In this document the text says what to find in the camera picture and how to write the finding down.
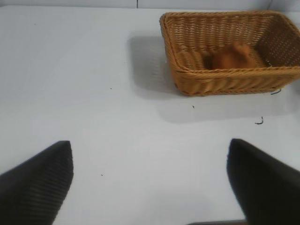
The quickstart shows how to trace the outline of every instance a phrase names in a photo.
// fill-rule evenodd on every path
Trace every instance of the wicker basket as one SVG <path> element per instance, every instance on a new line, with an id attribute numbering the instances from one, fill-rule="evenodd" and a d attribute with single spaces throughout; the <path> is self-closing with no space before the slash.
<path id="1" fill-rule="evenodd" d="M 160 18 L 177 88 L 189 96 L 271 92 L 300 78 L 300 33 L 273 11 L 166 13 Z M 256 68 L 210 69 L 219 48 L 251 46 Z"/>

